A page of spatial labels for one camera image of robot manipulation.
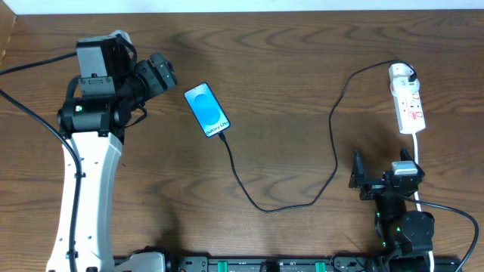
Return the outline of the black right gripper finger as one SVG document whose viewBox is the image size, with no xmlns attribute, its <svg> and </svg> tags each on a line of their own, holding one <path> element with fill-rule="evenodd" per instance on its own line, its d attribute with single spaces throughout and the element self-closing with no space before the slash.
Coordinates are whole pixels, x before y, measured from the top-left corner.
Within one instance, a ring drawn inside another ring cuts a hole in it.
<svg viewBox="0 0 484 272">
<path fill-rule="evenodd" d="M 352 157 L 352 173 L 349 179 L 349 188 L 360 188 L 364 185 L 365 170 L 360 153 L 355 150 Z"/>
<path fill-rule="evenodd" d="M 408 150 L 405 147 L 403 147 L 400 150 L 399 155 L 400 155 L 401 161 L 412 161 L 416 165 L 417 168 L 419 167 L 415 158 L 411 156 L 411 154 L 408 152 Z"/>
</svg>

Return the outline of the blue Galaxy smartphone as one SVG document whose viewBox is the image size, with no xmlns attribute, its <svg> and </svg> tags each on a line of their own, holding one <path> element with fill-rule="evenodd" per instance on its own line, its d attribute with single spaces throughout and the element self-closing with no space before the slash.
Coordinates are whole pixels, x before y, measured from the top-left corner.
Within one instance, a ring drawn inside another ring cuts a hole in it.
<svg viewBox="0 0 484 272">
<path fill-rule="evenodd" d="M 206 82 L 186 91 L 184 96 L 207 138 L 211 138 L 231 126 L 225 111 Z"/>
</svg>

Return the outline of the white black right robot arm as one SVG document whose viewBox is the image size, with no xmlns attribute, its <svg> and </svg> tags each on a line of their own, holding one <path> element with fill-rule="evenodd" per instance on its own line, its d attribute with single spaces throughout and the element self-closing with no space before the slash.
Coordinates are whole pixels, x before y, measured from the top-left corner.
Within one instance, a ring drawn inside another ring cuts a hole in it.
<svg viewBox="0 0 484 272">
<path fill-rule="evenodd" d="M 409 211 L 405 204 L 425 173 L 405 148 L 400 158 L 380 178 L 368 178 L 360 153 L 353 153 L 349 187 L 360 190 L 361 200 L 375 202 L 375 229 L 383 241 L 383 251 L 365 265 L 368 271 L 428 270 L 425 256 L 433 250 L 435 219 L 429 212 Z"/>
</svg>

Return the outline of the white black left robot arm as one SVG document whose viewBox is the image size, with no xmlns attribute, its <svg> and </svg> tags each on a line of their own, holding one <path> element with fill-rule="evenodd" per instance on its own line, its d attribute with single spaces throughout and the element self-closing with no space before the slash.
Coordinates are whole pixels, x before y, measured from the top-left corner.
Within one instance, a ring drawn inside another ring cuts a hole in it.
<svg viewBox="0 0 484 272">
<path fill-rule="evenodd" d="M 122 30 L 76 43 L 80 74 L 57 113 L 64 151 L 64 188 L 48 271 L 168 271 L 166 254 L 142 249 L 125 260 L 112 251 L 116 168 L 132 112 L 177 85 L 161 53 L 138 60 Z"/>
</svg>

